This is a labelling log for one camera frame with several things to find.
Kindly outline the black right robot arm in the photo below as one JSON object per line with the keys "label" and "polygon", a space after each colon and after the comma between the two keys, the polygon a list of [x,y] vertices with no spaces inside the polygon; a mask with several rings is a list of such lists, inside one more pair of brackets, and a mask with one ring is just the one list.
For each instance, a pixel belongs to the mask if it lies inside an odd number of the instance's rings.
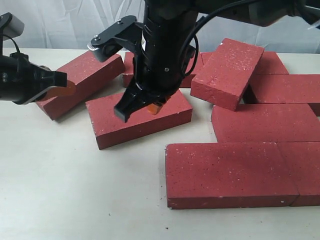
{"label": "black right robot arm", "polygon": [[267,27],[284,16],[300,17],[320,26],[317,0],[148,0],[143,22],[124,17],[118,39],[134,53],[134,76],[114,107],[126,122],[132,113],[163,106],[190,74],[189,61],[199,48],[190,46],[199,30],[215,17]]}

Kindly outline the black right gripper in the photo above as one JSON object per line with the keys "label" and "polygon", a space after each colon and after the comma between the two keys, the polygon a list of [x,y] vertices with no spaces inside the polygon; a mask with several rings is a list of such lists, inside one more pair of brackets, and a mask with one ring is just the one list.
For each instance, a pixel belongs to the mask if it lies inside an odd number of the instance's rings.
{"label": "black right gripper", "polygon": [[168,98],[190,75],[188,64],[198,58],[198,39],[193,35],[197,15],[171,19],[146,14],[143,18],[141,54],[134,58],[134,77],[114,106],[114,114],[126,123],[131,114],[146,107],[157,115]]}

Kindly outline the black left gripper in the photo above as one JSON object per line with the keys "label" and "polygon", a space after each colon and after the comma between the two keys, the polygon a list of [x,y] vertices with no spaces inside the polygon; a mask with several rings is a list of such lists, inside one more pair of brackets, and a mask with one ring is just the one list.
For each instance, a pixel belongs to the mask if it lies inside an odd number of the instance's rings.
{"label": "black left gripper", "polygon": [[71,96],[74,82],[65,72],[50,71],[43,65],[29,62],[26,54],[11,53],[0,57],[0,99],[25,105],[38,100]]}

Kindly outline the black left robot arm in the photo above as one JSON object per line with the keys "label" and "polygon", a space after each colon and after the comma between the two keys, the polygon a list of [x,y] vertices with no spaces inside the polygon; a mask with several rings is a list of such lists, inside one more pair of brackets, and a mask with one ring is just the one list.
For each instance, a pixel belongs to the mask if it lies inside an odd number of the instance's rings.
{"label": "black left robot arm", "polygon": [[0,99],[17,105],[42,102],[53,97],[71,96],[76,85],[67,73],[53,71],[29,61],[29,56],[14,52],[0,57]]}

